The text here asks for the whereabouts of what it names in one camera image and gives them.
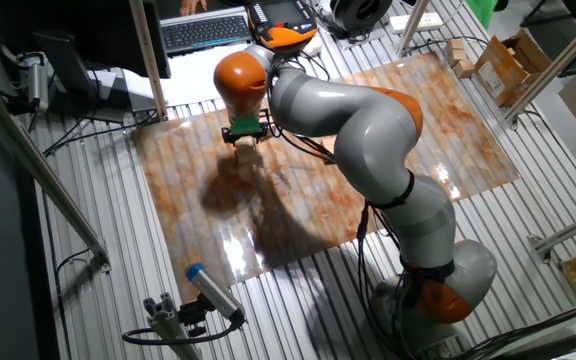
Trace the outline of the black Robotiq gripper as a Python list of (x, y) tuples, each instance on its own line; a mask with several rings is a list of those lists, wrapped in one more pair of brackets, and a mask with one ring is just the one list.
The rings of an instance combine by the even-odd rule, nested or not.
[(263, 124), (262, 131), (247, 133), (247, 134), (234, 134), (227, 127), (221, 128), (222, 139), (226, 144), (236, 144), (237, 142), (250, 140), (253, 144), (257, 144), (260, 141), (265, 141), (271, 137), (271, 131), (269, 130), (270, 125), (268, 123)]

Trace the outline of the person hand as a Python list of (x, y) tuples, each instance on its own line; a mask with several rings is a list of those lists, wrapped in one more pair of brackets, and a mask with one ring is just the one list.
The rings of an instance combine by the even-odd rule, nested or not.
[(179, 14), (181, 16), (189, 16), (207, 10), (208, 5), (206, 0), (182, 0), (179, 7)]

